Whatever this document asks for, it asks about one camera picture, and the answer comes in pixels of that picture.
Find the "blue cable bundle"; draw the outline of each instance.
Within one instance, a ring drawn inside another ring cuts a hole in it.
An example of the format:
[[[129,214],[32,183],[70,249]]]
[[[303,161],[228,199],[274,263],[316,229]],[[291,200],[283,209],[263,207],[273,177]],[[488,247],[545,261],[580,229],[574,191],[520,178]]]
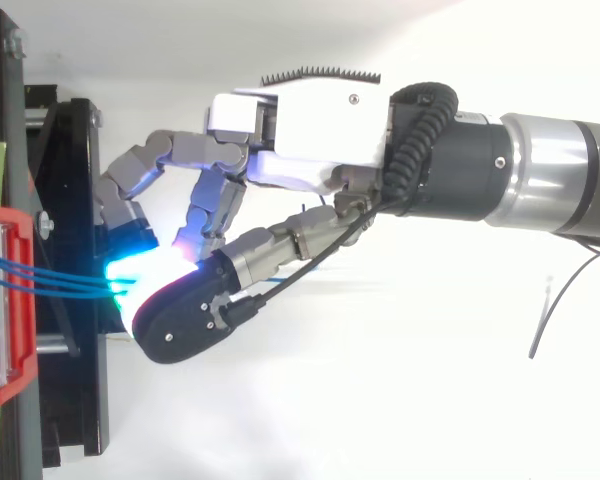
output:
[[[16,277],[32,280],[39,285],[48,285],[51,287],[63,288],[66,290],[49,290],[39,288],[28,288],[22,285],[16,285],[0,279],[0,285],[12,288],[20,292],[31,293],[33,295],[71,298],[71,299],[97,299],[107,298],[114,295],[124,295],[126,290],[113,292],[110,289],[112,283],[132,285],[135,280],[116,279],[109,281],[105,278],[89,277],[84,275],[74,275],[70,273],[54,272],[44,268],[30,267],[18,262],[13,262],[0,258],[0,270],[3,270]]]

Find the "blue wire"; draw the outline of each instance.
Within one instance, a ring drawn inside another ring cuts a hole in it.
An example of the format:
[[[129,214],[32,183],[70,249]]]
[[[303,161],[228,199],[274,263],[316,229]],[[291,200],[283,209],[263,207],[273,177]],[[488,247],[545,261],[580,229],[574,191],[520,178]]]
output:
[[[0,280],[0,285],[3,287],[11,288],[13,290],[17,290],[19,292],[24,293],[32,293],[34,295],[40,295],[45,297],[59,297],[59,298],[72,298],[72,299],[97,299],[97,298],[107,298],[114,295],[112,292],[109,292],[108,295],[103,295],[101,293],[75,293],[75,292],[57,292],[54,290],[43,290],[37,288],[27,288],[21,285],[15,285],[13,283],[5,282]]]
[[[0,269],[20,278],[24,278],[26,280],[33,280],[34,282],[39,283],[41,285],[51,285],[54,287],[70,288],[81,292],[103,293],[104,295],[111,295],[112,293],[109,289],[106,288],[92,287],[90,285],[80,285],[72,282],[64,282],[62,280],[53,280],[51,278],[36,277],[35,275],[29,275],[27,273],[19,272],[17,269],[7,267],[6,265],[0,265]]]
[[[0,258],[0,265],[1,264],[7,265],[10,267],[14,267],[14,268],[19,268],[20,270],[25,270],[27,272],[36,273],[38,275],[62,278],[65,280],[72,280],[75,282],[82,282],[82,283],[94,283],[94,284],[98,284],[98,285],[102,285],[102,284],[107,285],[109,283],[127,283],[127,284],[136,283],[136,281],[132,280],[132,279],[121,278],[121,279],[109,281],[104,278],[88,277],[88,276],[84,276],[84,275],[73,275],[71,273],[54,272],[53,270],[47,270],[46,268],[30,267],[29,265],[24,265],[22,263],[13,262],[11,260],[7,260],[6,258]]]

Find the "coiled black cable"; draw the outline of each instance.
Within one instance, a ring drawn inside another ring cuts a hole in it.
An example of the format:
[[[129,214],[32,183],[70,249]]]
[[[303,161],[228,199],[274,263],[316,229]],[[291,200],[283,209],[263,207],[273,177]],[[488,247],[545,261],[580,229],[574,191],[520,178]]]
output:
[[[431,147],[458,111],[458,96],[441,83],[417,83],[394,93],[391,103],[428,104],[401,145],[394,147],[383,175],[382,202],[408,204],[416,193]]]

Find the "bolt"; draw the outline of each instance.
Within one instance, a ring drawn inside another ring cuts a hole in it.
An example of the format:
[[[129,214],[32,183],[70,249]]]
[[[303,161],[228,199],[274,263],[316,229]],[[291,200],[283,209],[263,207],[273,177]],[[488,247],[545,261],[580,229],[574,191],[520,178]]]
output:
[[[44,210],[38,214],[38,234],[43,240],[47,240],[49,235],[56,228],[56,224],[49,218],[49,214]]]
[[[14,28],[9,32],[4,41],[4,49],[16,60],[22,60],[27,57],[25,46],[27,44],[27,34],[21,28]]]
[[[94,128],[102,128],[102,112],[100,110],[91,111],[91,125]]]

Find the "black metal bracket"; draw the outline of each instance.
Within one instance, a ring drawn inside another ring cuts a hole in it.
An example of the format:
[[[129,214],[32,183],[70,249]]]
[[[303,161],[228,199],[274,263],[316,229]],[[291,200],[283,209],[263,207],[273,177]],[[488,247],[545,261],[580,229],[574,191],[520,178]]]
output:
[[[87,99],[58,103],[55,88],[26,86],[26,104],[46,109],[41,125],[28,126],[29,168],[42,208],[55,228],[38,236],[36,263],[78,275],[101,275],[92,184],[99,175],[94,105]],[[109,444],[106,344],[101,301],[40,298],[38,334],[61,333],[67,354],[39,354],[43,465],[60,465],[62,446],[84,445],[86,456]]]

